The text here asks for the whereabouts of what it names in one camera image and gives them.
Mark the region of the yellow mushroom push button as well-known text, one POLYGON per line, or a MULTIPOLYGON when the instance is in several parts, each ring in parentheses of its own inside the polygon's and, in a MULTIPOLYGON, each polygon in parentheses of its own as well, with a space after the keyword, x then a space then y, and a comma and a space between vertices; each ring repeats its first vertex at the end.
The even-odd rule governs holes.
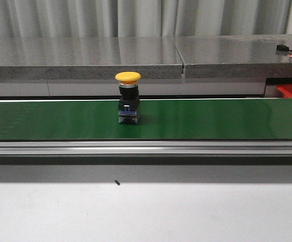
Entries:
POLYGON ((137 72, 121 72, 115 76, 119 82, 121 97, 118 103, 119 123, 138 124, 140 104, 138 80, 141 74, 137 72))

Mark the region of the grey stone counter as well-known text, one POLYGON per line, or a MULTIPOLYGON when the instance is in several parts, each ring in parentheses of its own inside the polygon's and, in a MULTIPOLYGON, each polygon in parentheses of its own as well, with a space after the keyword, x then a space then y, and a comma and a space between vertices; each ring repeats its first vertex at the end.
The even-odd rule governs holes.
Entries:
POLYGON ((292 83, 292 34, 0 38, 0 97, 112 97, 141 74, 144 97, 277 97, 292 83))

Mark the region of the green conveyor belt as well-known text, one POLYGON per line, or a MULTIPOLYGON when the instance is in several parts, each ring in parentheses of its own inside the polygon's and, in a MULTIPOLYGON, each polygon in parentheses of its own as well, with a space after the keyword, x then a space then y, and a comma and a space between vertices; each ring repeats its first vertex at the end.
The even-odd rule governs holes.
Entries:
POLYGON ((0 102, 0 141, 292 140, 292 98, 143 100, 136 125, 116 100, 0 102))

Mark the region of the white pleated curtain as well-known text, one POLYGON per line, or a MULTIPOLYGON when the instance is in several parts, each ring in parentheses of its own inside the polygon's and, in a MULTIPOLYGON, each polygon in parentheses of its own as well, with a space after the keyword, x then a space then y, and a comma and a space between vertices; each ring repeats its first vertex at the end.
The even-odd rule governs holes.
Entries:
POLYGON ((292 34, 292 1, 0 1, 0 37, 292 34))

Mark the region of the aluminium conveyor frame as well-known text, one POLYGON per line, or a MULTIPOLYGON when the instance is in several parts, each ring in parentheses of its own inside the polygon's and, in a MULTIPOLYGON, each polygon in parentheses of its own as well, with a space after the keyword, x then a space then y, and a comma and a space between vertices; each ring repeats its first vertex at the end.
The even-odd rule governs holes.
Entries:
POLYGON ((292 156, 292 141, 0 142, 3 156, 292 156))

